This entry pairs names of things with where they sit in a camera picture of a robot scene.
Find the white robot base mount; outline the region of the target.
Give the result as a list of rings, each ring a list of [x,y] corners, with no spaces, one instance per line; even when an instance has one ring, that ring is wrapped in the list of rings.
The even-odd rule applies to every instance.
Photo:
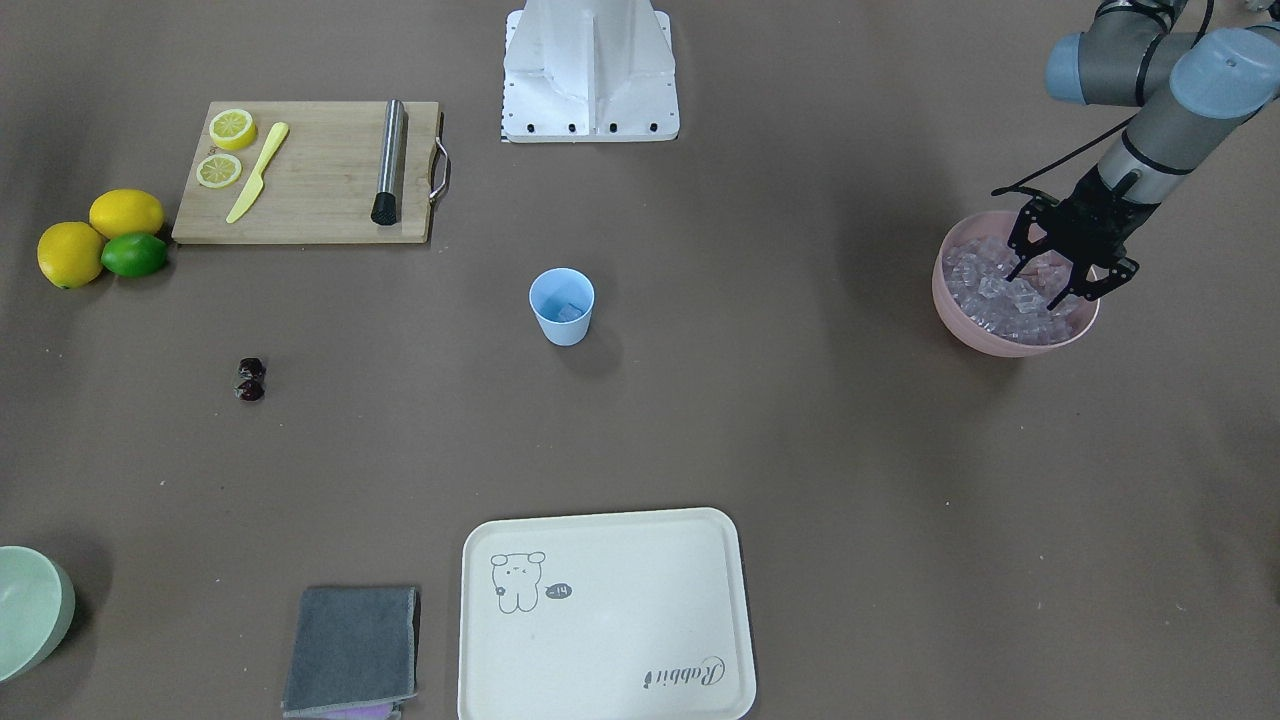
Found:
[[[527,1],[506,17],[500,137],[637,143],[678,137],[671,18],[649,1]]]

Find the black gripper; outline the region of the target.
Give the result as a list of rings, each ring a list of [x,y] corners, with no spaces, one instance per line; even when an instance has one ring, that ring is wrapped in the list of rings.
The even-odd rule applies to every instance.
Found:
[[[1015,263],[1005,279],[1014,282],[1029,264],[1050,251],[1056,265],[1068,268],[1062,288],[1047,302],[1052,311],[1068,296],[1096,301],[1126,284],[1140,265],[1128,254],[1125,242],[1151,215],[1151,205],[1134,202],[1128,192],[1143,172],[1126,170],[1115,184],[1092,168],[1061,201],[1027,184],[1011,184],[1009,193],[1029,197],[1007,236]],[[1094,277],[1096,268],[1105,268]]]

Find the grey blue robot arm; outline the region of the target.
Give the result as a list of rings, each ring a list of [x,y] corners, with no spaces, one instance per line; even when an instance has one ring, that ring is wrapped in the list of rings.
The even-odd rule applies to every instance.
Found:
[[[1071,266],[1057,300],[1094,301],[1138,272],[1126,240],[1239,126],[1277,97],[1279,29],[1248,27],[1178,33],[1181,1],[1103,1],[1088,31],[1062,37],[1044,68],[1057,100],[1133,108],[1114,145],[1064,200],[1028,196],[1007,246],[1018,266],[1056,252]]]

